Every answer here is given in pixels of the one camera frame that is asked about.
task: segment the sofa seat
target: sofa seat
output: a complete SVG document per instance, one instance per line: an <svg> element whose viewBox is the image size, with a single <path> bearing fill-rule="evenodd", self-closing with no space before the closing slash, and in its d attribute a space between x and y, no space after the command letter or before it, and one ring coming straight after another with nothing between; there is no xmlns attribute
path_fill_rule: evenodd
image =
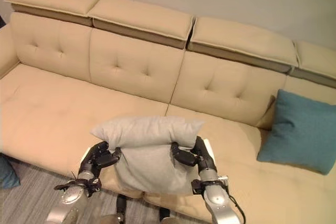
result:
<svg viewBox="0 0 336 224"><path fill-rule="evenodd" d="M121 115L165 115L167 104L19 64L1 81L2 152L59 174L77 174L98 123ZM103 187L122 190L114 168L102 170Z"/></svg>
<svg viewBox="0 0 336 224"><path fill-rule="evenodd" d="M267 131L173 105L169 105L167 115L205 121L199 135L210 140L218 174L228 175L230 193L245 211L247 223L316 224L336 219L335 167L328 176L323 176L288 165L258 162L256 157ZM145 194L144 199L211 221L199 195Z"/></svg>

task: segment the sofa armrest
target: sofa armrest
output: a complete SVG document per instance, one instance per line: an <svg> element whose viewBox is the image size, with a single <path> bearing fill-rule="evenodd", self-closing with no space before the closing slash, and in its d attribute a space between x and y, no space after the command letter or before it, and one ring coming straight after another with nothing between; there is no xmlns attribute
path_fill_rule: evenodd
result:
<svg viewBox="0 0 336 224"><path fill-rule="evenodd" d="M0 29L0 79L19 63L10 28L8 24Z"/></svg>

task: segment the pillow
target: pillow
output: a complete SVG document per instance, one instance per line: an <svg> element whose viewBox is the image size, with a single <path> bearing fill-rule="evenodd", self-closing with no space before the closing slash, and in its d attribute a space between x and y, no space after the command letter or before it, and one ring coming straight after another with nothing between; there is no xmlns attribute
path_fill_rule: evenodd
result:
<svg viewBox="0 0 336 224"><path fill-rule="evenodd" d="M3 154L0 154L0 182L0 189L10 189L20 185L19 178Z"/></svg>
<svg viewBox="0 0 336 224"><path fill-rule="evenodd" d="M127 189L192 195L197 169L175 161L170 149L172 142L178 142L181 149L192 149L202 124L177 116L134 116L104 122L91 133L107 141L109 150L121 148L114 167Z"/></svg>
<svg viewBox="0 0 336 224"><path fill-rule="evenodd" d="M298 165L324 175L336 159L336 105L279 90L275 118L257 160Z"/></svg>

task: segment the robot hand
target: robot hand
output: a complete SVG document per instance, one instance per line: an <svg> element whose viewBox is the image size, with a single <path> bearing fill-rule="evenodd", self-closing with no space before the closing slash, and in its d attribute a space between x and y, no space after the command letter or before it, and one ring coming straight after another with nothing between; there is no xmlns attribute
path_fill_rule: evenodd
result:
<svg viewBox="0 0 336 224"><path fill-rule="evenodd" d="M243 216L244 223L246 222L244 212L236 200L229 195L228 177L218 176L214 160L209 155L201 137L197 137L191 152L180 150L177 143L172 144L171 151L180 163L188 166L198 165L201 180L196 179L192 182L193 193L203 196L206 208L213 217L213 224L240 224L236 213L230 207L229 200L234 202Z"/></svg>
<svg viewBox="0 0 336 224"><path fill-rule="evenodd" d="M102 168L115 164L121 156L119 148L113 154L108 143L101 142L92 147L81 162L78 177L55 190L64 190L56 206L50 211L45 224L76 224L83 214L93 193L100 191L99 174Z"/></svg>

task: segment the carpet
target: carpet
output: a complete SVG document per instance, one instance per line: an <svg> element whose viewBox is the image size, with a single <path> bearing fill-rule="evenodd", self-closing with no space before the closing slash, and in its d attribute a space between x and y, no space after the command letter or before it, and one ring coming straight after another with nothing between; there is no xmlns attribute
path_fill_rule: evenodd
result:
<svg viewBox="0 0 336 224"><path fill-rule="evenodd" d="M43 224L51 208L57 202L61 191L55 191L56 185L66 183L69 178L43 170L36 166L9 159L21 186L0 190L0 224ZM96 194L102 202L102 215L115 213L117 194L102 190ZM93 210L89 204L78 224L88 223ZM172 212L182 224L205 224L199 220ZM159 208L142 199L127 201L126 224L159 224Z"/></svg>

